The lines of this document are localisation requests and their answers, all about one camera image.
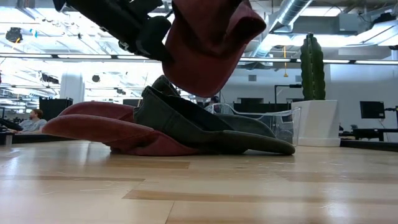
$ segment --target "cactus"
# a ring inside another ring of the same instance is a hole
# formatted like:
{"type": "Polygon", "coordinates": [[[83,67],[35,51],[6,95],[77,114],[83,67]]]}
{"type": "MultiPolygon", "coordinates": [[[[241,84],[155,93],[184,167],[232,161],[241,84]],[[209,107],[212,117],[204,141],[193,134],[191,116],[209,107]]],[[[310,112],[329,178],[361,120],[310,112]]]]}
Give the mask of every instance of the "cactus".
{"type": "Polygon", "coordinates": [[[324,100],[325,72],[323,52],[313,34],[308,34],[301,46],[301,77],[304,100],[324,100]]]}

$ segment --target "pile of clothing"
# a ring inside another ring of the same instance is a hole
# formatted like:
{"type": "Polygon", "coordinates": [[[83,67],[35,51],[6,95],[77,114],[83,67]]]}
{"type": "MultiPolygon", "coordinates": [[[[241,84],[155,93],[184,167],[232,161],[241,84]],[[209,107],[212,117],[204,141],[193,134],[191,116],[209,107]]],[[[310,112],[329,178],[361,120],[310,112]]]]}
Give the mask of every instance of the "pile of clothing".
{"type": "Polygon", "coordinates": [[[50,120],[43,133],[102,142],[113,152],[137,156],[243,154],[248,149],[291,155],[255,119],[212,114],[180,97],[172,83],[211,97],[231,76],[248,42],[266,28],[248,0],[173,0],[174,22],[165,47],[172,61],[142,92],[140,107],[85,102],[50,120]]]}

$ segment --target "white planter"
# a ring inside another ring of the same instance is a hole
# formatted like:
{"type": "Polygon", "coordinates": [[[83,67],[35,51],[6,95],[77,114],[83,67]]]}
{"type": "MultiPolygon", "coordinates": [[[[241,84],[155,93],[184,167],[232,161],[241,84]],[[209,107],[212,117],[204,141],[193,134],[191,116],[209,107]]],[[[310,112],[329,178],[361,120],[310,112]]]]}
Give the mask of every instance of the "white planter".
{"type": "Polygon", "coordinates": [[[299,146],[339,147],[337,100],[311,100],[292,103],[301,108],[299,146]]]}

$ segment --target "exposed ceiling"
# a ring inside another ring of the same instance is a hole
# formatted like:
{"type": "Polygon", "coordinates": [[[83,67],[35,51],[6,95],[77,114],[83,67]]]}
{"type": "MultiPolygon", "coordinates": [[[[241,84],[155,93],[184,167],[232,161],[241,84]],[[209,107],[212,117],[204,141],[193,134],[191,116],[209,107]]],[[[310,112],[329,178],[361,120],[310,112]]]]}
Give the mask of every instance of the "exposed ceiling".
{"type": "MultiPolygon", "coordinates": [[[[151,16],[165,15],[171,9],[171,0],[166,2],[168,4],[156,9],[151,13],[151,16]]],[[[277,14],[280,9],[281,2],[281,0],[251,1],[253,9],[266,20],[268,25],[272,15],[277,14]]],[[[355,18],[355,24],[358,25],[360,33],[366,31],[370,27],[370,22],[381,13],[395,12],[395,3],[396,0],[383,2],[380,0],[314,0],[294,22],[293,32],[270,34],[267,30],[249,43],[245,56],[253,55],[253,52],[261,46],[260,43],[263,43],[269,48],[267,56],[297,58],[300,55],[299,46],[304,37],[303,32],[313,29],[315,34],[319,34],[317,30],[325,30],[326,22],[337,20],[341,15],[348,13],[351,18],[355,18]]],[[[0,1],[0,15],[0,52],[3,53],[128,54],[128,52],[119,48],[117,39],[102,31],[95,23],[79,12],[73,9],[67,9],[62,13],[57,12],[52,0],[2,0],[0,1]],[[23,41],[21,43],[14,44],[6,39],[5,35],[11,27],[22,29],[23,41]]],[[[171,15],[169,20],[173,21],[173,19],[174,17],[171,15]]],[[[326,30],[322,35],[331,34],[330,32],[330,30],[326,30]]],[[[398,26],[394,25],[390,32],[388,37],[384,36],[383,40],[378,40],[372,44],[362,41],[360,42],[361,46],[357,44],[350,47],[339,47],[337,44],[332,47],[324,47],[325,58],[386,58],[390,54],[388,45],[378,45],[387,40],[390,44],[398,43],[398,26]]],[[[323,37],[318,39],[321,44],[323,41],[324,44],[330,45],[331,43],[342,43],[347,40],[346,38],[350,38],[351,43],[354,43],[358,41],[353,39],[355,36],[357,34],[336,34],[332,36],[332,39],[324,39],[323,37]]],[[[3,60],[0,58],[2,86],[45,86],[48,83],[43,82],[41,78],[43,73],[60,80],[62,72],[69,66],[79,66],[84,70],[86,87],[88,88],[87,94],[94,100],[126,96],[137,97],[141,94],[140,89],[146,85],[151,85],[162,74],[162,67],[159,63],[69,63],[62,60],[45,61],[11,58],[3,60]],[[91,80],[93,75],[99,75],[101,81],[93,82],[91,80]],[[95,89],[104,87],[125,88],[126,95],[119,95],[115,90],[102,89],[99,91],[95,89]]],[[[36,89],[32,92],[44,96],[55,96],[59,94],[59,89],[55,85],[53,88],[36,89]]]]}

